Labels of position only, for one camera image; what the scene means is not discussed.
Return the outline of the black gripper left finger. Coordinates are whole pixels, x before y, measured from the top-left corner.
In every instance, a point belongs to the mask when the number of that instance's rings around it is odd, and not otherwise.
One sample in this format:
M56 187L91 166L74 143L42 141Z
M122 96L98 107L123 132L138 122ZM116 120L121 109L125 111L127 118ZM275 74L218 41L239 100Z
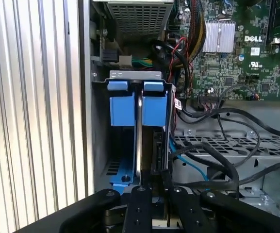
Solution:
M119 192L103 189L64 209L44 217L18 233L101 233L105 229L105 212L121 200ZM150 233L152 231L151 190L135 186L131 190L124 214L124 233Z

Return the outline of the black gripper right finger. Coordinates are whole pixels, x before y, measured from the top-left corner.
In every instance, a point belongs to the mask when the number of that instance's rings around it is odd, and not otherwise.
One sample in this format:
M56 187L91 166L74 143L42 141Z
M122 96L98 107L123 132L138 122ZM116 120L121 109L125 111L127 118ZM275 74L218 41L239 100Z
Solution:
M175 186L169 196L186 233L280 233L280 217L220 192Z

